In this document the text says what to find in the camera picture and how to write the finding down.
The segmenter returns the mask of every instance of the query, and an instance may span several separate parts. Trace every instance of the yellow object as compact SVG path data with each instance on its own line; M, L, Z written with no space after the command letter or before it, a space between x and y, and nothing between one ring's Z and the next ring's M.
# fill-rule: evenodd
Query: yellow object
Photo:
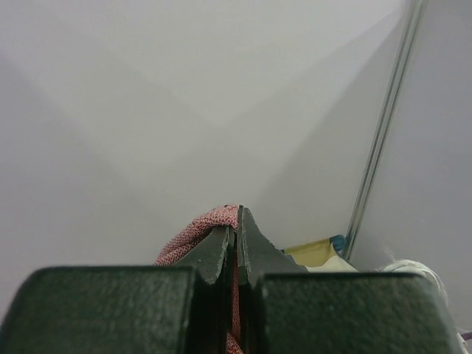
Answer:
M331 257L337 253L330 243L330 239L307 243L285 250L285 254L293 257L296 264L307 267L319 267L324 265Z

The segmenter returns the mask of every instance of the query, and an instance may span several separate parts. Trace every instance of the red knit fabric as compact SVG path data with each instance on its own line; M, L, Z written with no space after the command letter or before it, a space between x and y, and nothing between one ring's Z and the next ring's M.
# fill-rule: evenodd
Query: red knit fabric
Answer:
M232 226L233 229L237 229L238 209L239 206L235 204L220 206L207 214L199 216L164 246L155 264L158 266L168 266L177 262L202 241L215 226ZM241 324L239 317L239 291L237 287L237 255L233 265L232 307L232 329L228 333L226 340L227 353L243 354L238 344L241 337Z

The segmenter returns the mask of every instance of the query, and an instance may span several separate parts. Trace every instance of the metal pole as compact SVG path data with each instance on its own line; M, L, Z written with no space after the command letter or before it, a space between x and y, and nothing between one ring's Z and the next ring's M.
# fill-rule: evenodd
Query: metal pole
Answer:
M400 91L400 85L403 80L406 64L408 63L414 37L416 36L418 24L420 23L420 18L425 4L426 0L412 0L410 4L408 19L403 32L401 45L398 50L397 60L383 102L381 116L378 121L377 130L375 131L375 137L369 153L364 177L362 178L361 187L355 201L353 214L347 230L347 247L344 251L344 257L347 260L350 259L353 253L355 240L358 237L370 190L372 189L375 173L377 172L378 163L385 145L386 135L389 130L390 122L392 121L395 104L397 103L398 92Z

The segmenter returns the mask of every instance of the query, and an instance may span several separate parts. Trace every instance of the white wall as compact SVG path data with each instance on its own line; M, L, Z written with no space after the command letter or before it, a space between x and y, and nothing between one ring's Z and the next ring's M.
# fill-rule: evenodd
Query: white wall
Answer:
M472 2L430 0L352 256L419 260L472 330Z
M0 309L33 269L151 264L219 204L345 232L404 1L4 0Z

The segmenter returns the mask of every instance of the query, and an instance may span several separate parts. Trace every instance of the purple thread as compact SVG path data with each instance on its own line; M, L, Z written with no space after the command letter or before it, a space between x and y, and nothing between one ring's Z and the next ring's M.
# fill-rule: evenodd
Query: purple thread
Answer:
M461 336L465 341L469 341L472 339L472 332L461 334Z

